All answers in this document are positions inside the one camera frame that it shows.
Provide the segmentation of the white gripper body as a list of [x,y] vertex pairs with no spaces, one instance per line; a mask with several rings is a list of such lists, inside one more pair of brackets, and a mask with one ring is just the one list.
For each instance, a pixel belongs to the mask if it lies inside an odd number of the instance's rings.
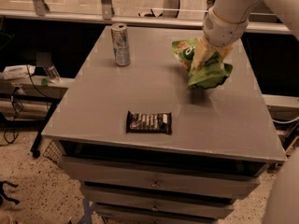
[[215,47],[225,47],[233,44],[245,32],[249,20],[231,22],[219,18],[210,8],[204,18],[203,32],[209,44]]

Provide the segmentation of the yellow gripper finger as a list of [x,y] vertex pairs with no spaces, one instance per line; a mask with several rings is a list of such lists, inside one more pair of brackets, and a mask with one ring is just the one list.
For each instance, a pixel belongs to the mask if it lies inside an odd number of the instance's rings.
[[204,35],[197,38],[192,59],[192,73],[194,75],[201,70],[205,62],[214,54],[214,52],[215,48],[208,42]]
[[221,57],[222,57],[223,59],[225,59],[225,58],[230,54],[230,52],[232,51],[232,49],[233,49],[233,46],[232,46],[232,45],[223,47],[223,48],[222,48],[222,51],[221,51]]

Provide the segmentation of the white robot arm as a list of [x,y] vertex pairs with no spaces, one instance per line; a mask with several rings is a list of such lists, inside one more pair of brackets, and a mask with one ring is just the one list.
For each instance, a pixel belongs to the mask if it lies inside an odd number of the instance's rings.
[[215,0],[203,21],[203,36],[198,38],[192,65],[195,72],[218,52],[227,56],[232,44],[245,32],[249,15],[261,2],[299,38],[299,0]]

